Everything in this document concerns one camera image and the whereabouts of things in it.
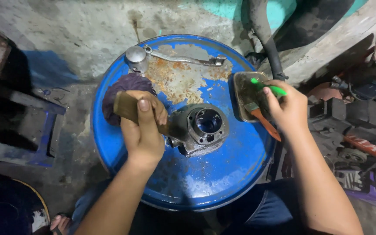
green brush handle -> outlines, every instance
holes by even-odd
[[[253,84],[255,84],[256,88],[259,91],[262,90],[264,87],[269,87],[271,89],[272,93],[275,96],[284,96],[284,95],[287,95],[287,93],[285,92],[284,89],[276,87],[276,86],[267,86],[267,85],[263,84],[262,82],[259,82],[258,79],[256,79],[256,78],[250,79],[250,82],[253,83]]]

jeans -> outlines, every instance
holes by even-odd
[[[74,234],[86,213],[110,184],[105,180],[88,190],[75,205],[69,234]],[[231,224],[222,235],[303,234],[297,190],[292,179],[257,184],[230,204]]]

orange brush handle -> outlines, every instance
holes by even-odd
[[[259,119],[259,121],[262,123],[262,125],[265,127],[265,129],[269,132],[269,134],[272,137],[274,137],[274,139],[276,139],[279,142],[281,141],[281,136],[279,136],[278,131],[275,129],[274,126],[272,126],[272,124],[270,122],[268,122],[268,120],[266,120],[266,118],[264,118],[260,108],[252,110],[252,112],[250,112],[250,114],[252,114],[253,116],[255,116]]]

forearm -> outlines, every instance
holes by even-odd
[[[128,234],[154,168],[126,162],[79,225],[77,235]]]
[[[310,131],[299,130],[286,135],[294,153],[307,225],[334,235],[363,234],[351,202],[331,173]]]

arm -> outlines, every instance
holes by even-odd
[[[140,99],[138,115],[139,126],[121,119],[128,159],[85,216],[76,235],[129,233],[144,187],[165,151],[163,137],[154,120],[152,102]]]
[[[271,115],[285,134],[294,155],[308,227],[334,235],[362,235],[362,227],[351,202],[308,129],[307,97],[281,81],[272,80],[267,84],[287,92],[279,104],[270,89],[264,89]]]

